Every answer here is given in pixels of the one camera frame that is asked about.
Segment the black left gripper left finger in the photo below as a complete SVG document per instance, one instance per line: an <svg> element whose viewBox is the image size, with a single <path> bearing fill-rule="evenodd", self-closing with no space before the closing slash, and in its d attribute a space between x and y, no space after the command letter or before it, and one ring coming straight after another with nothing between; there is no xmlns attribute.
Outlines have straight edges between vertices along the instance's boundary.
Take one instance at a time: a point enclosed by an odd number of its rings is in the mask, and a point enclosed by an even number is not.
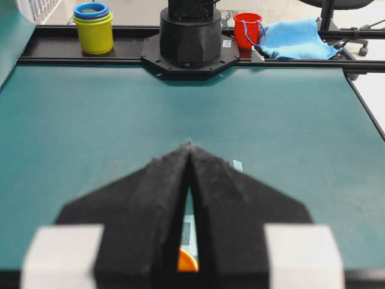
<svg viewBox="0 0 385 289"><path fill-rule="evenodd" d="M35 233L22 288L152 288L175 271L190 149L73 200Z"/></svg>

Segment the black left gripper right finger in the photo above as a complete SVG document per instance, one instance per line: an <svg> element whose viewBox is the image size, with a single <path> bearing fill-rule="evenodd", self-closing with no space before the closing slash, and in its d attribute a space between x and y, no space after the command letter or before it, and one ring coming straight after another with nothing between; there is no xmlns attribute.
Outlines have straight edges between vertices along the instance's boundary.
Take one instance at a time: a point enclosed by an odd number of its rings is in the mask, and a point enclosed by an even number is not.
<svg viewBox="0 0 385 289"><path fill-rule="evenodd" d="M201 148L189 151L199 260L211 288L344 288L331 229Z"/></svg>

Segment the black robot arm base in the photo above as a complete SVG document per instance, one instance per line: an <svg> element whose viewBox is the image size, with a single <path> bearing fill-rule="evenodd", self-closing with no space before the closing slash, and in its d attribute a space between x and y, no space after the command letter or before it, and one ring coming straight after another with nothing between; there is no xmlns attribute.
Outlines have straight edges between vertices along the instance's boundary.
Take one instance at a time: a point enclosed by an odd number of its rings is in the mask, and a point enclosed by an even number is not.
<svg viewBox="0 0 385 289"><path fill-rule="evenodd" d="M238 62L238 46L222 33L216 3L169 0L159 33L144 41L141 60L176 76L214 75Z"/></svg>

